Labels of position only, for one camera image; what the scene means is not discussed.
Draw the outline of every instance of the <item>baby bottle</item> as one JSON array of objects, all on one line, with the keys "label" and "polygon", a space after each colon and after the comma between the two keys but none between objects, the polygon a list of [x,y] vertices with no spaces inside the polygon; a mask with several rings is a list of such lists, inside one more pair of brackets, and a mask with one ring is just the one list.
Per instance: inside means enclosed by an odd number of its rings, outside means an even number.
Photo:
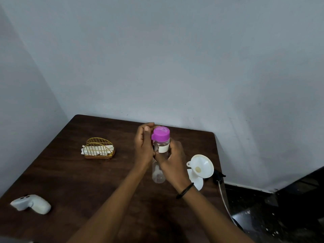
[{"label": "baby bottle", "polygon": [[[154,151],[162,153],[167,159],[169,157],[170,130],[164,126],[156,127],[153,130],[152,140]],[[152,179],[156,183],[163,183],[165,181],[165,176],[160,169],[160,165],[154,158],[152,164]]]}]

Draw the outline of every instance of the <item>pink cap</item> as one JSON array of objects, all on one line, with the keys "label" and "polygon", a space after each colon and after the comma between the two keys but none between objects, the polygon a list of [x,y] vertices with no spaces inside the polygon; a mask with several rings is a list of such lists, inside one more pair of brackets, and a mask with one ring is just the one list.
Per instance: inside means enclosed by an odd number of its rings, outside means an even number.
[{"label": "pink cap", "polygon": [[170,130],[164,126],[156,127],[151,139],[157,142],[166,142],[170,139]]}]

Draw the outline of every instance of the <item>dark floor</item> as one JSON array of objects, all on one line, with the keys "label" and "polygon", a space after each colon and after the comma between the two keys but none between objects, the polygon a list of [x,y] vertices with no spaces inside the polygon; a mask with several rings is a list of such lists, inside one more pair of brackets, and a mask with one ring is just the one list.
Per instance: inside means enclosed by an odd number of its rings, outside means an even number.
[{"label": "dark floor", "polygon": [[299,243],[324,242],[322,203],[311,201],[317,185],[296,182],[276,194],[225,187],[232,217],[256,243]]}]

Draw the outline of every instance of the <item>wooden table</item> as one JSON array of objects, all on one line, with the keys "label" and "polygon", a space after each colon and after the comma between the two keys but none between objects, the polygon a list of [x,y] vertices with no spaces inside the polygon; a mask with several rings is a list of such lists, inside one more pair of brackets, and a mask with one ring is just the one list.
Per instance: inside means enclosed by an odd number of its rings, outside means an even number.
[{"label": "wooden table", "polygon": [[[66,242],[104,203],[133,164],[133,138],[141,123],[76,115],[0,199],[0,235],[41,243]],[[203,154],[221,171],[212,132],[170,127],[189,161]],[[110,160],[88,160],[81,147],[102,137],[116,147]],[[212,179],[201,193],[227,215]],[[47,200],[51,211],[40,215],[9,204],[25,194]],[[149,169],[139,184],[116,242],[208,242],[197,219],[166,181],[156,184]]]}]

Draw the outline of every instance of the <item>white label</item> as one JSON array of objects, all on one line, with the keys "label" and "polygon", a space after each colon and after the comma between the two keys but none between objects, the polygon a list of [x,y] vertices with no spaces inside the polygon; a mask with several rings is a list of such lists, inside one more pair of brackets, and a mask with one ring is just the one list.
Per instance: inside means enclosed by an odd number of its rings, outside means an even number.
[{"label": "white label", "polygon": [[166,151],[168,151],[168,149],[169,149],[169,145],[170,144],[168,144],[168,145],[166,145],[166,146],[163,146],[163,147],[159,147],[159,153],[165,153]]}]

